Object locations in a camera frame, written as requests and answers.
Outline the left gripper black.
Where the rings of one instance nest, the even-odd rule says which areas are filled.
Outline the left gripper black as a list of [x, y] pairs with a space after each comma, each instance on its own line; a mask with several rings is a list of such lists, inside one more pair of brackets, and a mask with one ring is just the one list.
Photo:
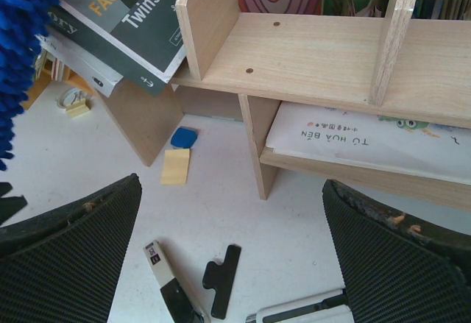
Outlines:
[[24, 196], [7, 196], [12, 189], [10, 183], [0, 182], [0, 224], [5, 223], [27, 206], [27, 200]]

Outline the blue fluffy duster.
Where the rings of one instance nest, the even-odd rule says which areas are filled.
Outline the blue fluffy duster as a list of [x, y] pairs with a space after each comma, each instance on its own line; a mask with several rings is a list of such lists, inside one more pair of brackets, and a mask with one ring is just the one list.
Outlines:
[[47, 35], [51, 6], [59, 0], [1, 0], [1, 170], [13, 158], [13, 119], [24, 112], [22, 102], [33, 85], [35, 61]]

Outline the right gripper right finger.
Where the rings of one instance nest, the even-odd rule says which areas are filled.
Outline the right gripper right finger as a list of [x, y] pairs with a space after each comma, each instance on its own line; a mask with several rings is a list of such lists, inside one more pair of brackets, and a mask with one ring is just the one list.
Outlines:
[[470, 236], [336, 180], [322, 201], [355, 322], [469, 322]]

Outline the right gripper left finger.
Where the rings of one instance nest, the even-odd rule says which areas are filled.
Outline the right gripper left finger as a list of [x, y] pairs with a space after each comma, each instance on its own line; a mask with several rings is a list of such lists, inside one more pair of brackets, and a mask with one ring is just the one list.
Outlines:
[[106, 322], [141, 203], [137, 174], [1, 228], [2, 322]]

